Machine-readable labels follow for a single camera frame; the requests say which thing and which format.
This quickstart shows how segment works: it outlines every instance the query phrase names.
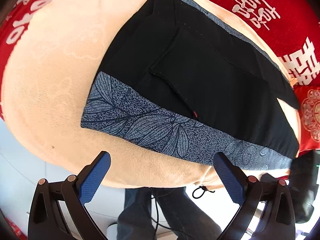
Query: red fabric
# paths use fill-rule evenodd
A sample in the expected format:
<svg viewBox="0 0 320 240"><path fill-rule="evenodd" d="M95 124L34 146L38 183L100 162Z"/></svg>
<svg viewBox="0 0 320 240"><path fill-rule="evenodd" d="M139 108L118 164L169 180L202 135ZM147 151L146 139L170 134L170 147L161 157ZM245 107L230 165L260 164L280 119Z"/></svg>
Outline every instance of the red fabric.
<svg viewBox="0 0 320 240"><path fill-rule="evenodd" d="M293 77L298 77L300 85L320 85L320 20L306 0L210 1L234 11L251 26L286 62L286 69ZM265 17L259 19L259 13Z"/></svg>
<svg viewBox="0 0 320 240"><path fill-rule="evenodd" d="M2 83L3 71L13 47L20 39L23 32L28 28L29 21L34 12L45 6L52 0L18 0L15 7L7 16L0 28L0 87Z"/></svg>
<svg viewBox="0 0 320 240"><path fill-rule="evenodd" d="M296 86L294 92L300 103L301 156L303 151L320 148L320 87Z"/></svg>
<svg viewBox="0 0 320 240"><path fill-rule="evenodd" d="M14 233L16 234L16 236L20 239L20 240L28 240L28 238L26 237L25 234L23 234L20 230L20 228L18 228L18 226L11 222L9 219L7 219L8 224L11 226L12 230L14 231Z"/></svg>

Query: white floor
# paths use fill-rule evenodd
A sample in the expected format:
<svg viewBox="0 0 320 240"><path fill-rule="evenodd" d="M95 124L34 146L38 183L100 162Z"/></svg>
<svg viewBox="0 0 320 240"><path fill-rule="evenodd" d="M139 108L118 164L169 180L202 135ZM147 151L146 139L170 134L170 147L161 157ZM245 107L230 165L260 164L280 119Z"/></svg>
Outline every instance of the white floor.
<svg viewBox="0 0 320 240"><path fill-rule="evenodd" d="M70 172L46 163L25 149L7 129L4 121L0 119L0 208L5 216L17 224L25 233L28 233L28 218L34 190L39 179L46 178L49 182L62 181ZM195 186L187 187L187 193L191 196ZM309 232L320 214L320 194L314 205L315 212L310 222L298 225L299 229ZM222 230L230 222L239 205L231 201L225 189L219 189L214 194L206 192L200 199L194 202L206 212ZM93 200L86 204L90 215L106 232L107 227L116 222L123 210L124 189L100 186ZM67 208L62 204L70 229L77 232L68 215ZM153 203L152 216L156 217ZM249 228L254 231L258 219L253 219ZM166 226L165 218L160 212L160 222ZM167 232L167 229L159 227L158 234Z"/></svg>

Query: beige blanket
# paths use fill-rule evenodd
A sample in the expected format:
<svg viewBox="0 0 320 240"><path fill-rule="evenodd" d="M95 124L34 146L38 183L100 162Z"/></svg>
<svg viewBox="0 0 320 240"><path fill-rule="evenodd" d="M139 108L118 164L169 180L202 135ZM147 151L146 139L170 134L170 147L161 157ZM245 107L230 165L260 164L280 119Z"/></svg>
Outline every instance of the beige blanket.
<svg viewBox="0 0 320 240"><path fill-rule="evenodd" d="M37 11L4 73L2 107L7 126L30 152L77 174L101 150L111 168L103 185L222 187L214 168L143 149L121 138L80 128L99 64L122 25L146 0L53 0ZM267 44L240 18L208 0L194 0L253 40L289 75ZM298 112L279 101L300 139ZM260 176L263 171L246 171ZM269 171L275 177L287 170Z"/></svg>

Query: blue gripper pad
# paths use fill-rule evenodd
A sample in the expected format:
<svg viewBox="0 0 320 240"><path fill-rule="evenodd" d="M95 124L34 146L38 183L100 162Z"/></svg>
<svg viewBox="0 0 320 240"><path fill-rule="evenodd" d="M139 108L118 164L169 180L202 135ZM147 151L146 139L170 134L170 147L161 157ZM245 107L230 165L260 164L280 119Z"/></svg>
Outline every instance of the blue gripper pad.
<svg viewBox="0 0 320 240"><path fill-rule="evenodd" d="M232 171L235 166L223 153L216 153L213 157L213 167L228 191L232 201L241 206L245 200L245 188Z"/></svg>
<svg viewBox="0 0 320 240"><path fill-rule="evenodd" d="M80 186L79 200L82 205L92 200L110 165L110 154L105 152Z"/></svg>

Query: black fabric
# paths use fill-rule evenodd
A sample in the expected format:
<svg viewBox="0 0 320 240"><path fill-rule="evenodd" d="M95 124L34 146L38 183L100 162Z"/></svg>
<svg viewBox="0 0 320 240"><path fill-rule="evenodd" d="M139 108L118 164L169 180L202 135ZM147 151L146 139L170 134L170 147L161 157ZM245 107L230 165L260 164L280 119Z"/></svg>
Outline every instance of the black fabric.
<svg viewBox="0 0 320 240"><path fill-rule="evenodd" d="M276 97L291 105L296 97L280 72L241 41L181 1L148 0L119 31L98 72L160 107L294 158L299 145Z"/></svg>

